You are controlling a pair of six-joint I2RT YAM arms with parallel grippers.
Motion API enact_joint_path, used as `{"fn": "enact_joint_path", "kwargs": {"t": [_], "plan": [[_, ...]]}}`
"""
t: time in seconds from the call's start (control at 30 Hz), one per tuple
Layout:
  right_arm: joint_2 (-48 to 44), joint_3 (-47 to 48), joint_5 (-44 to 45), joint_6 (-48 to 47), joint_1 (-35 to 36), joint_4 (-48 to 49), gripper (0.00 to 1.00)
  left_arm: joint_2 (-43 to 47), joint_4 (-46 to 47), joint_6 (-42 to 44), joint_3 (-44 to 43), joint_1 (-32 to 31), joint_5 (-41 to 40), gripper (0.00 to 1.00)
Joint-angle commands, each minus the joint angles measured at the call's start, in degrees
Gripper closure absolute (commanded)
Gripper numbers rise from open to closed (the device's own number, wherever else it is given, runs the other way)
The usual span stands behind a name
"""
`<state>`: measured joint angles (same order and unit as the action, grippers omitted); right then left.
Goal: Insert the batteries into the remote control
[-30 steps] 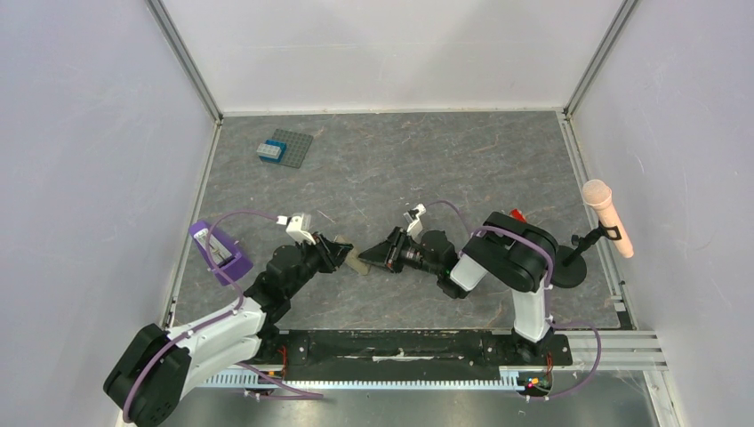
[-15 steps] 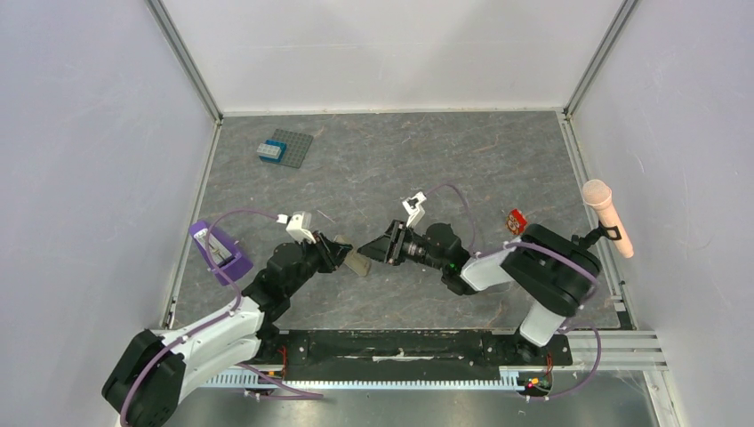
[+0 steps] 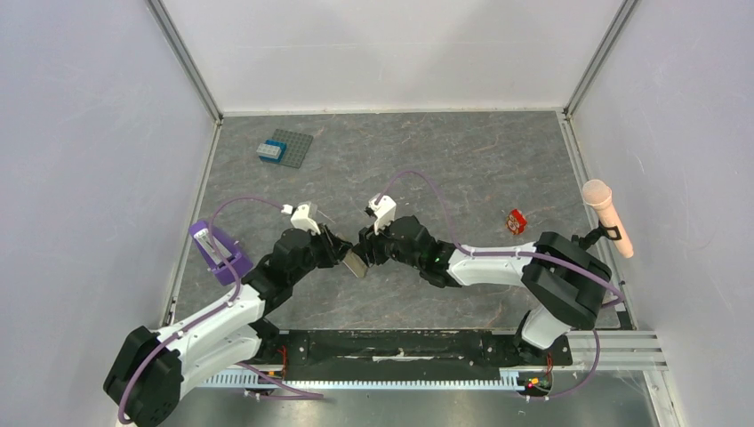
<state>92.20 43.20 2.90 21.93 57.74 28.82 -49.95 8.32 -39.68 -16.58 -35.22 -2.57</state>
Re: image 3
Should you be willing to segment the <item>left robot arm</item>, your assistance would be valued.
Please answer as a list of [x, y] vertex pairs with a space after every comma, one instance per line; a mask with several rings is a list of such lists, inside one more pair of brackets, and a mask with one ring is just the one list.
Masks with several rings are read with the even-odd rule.
[[191, 390], [238, 362], [273, 360], [279, 350], [265, 317], [311, 271], [341, 264], [353, 245], [327, 227], [288, 229], [231, 291], [171, 326], [133, 329], [103, 383], [121, 424], [158, 426]]

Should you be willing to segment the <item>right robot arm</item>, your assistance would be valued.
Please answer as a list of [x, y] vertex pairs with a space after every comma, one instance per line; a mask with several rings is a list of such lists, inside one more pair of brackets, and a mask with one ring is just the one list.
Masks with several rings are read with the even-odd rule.
[[379, 230], [362, 229], [354, 252], [368, 267], [407, 265], [438, 288], [522, 286], [539, 304], [522, 320], [513, 349], [520, 360], [535, 363], [561, 335], [593, 328], [608, 304], [606, 294], [621, 302], [611, 269], [588, 251], [602, 235], [592, 230], [584, 238], [565, 238], [547, 231], [522, 246], [460, 246], [432, 237], [416, 217], [405, 216]]

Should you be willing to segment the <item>beige remote control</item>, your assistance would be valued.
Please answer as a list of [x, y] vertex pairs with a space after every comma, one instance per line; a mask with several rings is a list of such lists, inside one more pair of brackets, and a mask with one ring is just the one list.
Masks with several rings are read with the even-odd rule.
[[342, 263], [354, 274], [356, 278], [364, 278], [369, 270], [368, 265], [354, 253], [348, 250], [343, 257]]

